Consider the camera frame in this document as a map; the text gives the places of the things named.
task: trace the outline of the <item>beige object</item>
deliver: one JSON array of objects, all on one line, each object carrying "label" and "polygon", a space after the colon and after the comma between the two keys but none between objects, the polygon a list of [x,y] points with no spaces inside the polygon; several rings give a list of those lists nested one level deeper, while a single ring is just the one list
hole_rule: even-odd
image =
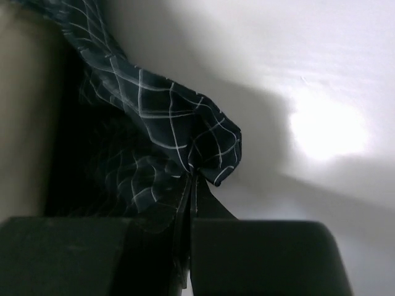
[{"label": "beige object", "polygon": [[0,1],[0,221],[43,211],[65,48],[55,24]]}]

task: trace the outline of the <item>checkered cloth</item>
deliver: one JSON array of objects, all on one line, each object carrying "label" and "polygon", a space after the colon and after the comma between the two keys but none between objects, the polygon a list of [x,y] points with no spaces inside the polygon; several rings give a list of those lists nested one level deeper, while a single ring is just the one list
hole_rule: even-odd
[{"label": "checkered cloth", "polygon": [[133,216],[185,183],[185,174],[219,186],[238,165],[239,128],[206,96],[129,63],[100,0],[15,1],[59,24],[84,63],[79,103],[97,113],[81,163],[86,182],[106,198],[68,215]]}]

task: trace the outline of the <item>white surface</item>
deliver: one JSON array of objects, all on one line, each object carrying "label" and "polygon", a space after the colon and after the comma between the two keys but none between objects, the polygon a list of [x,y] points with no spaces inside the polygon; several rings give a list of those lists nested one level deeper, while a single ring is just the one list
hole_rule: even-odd
[{"label": "white surface", "polygon": [[395,2],[116,0],[130,60],[243,130],[213,189],[240,218],[324,222],[356,296],[395,291]]}]

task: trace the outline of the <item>plaid fabric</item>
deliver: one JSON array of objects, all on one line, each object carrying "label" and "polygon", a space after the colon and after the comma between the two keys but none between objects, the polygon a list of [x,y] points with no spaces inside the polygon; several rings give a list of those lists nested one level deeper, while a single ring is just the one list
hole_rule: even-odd
[{"label": "plaid fabric", "polygon": [[122,205],[72,213],[132,216],[169,194],[185,174],[219,186],[238,165],[239,128],[206,96],[129,63],[108,32],[100,0],[16,2],[59,24],[84,62],[79,103],[101,112],[86,138],[84,174],[107,202]]}]

